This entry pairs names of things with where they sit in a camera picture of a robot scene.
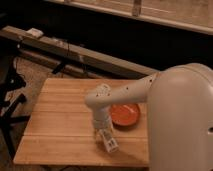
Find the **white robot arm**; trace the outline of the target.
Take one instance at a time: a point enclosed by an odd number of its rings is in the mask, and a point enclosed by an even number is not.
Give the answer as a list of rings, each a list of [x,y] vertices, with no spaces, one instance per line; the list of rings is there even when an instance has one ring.
[[[147,104],[150,171],[213,171],[213,69],[174,66],[130,84],[102,84],[85,97],[93,125],[111,124],[113,104]]]

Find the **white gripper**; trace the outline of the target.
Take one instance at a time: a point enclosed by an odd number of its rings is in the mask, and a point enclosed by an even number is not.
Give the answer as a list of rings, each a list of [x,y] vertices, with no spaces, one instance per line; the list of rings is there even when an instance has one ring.
[[[95,129],[107,129],[108,133],[113,136],[113,127],[111,126],[111,117],[107,112],[95,112],[93,114],[93,127]],[[94,131],[94,139],[96,142],[101,142],[101,134],[99,130]]]

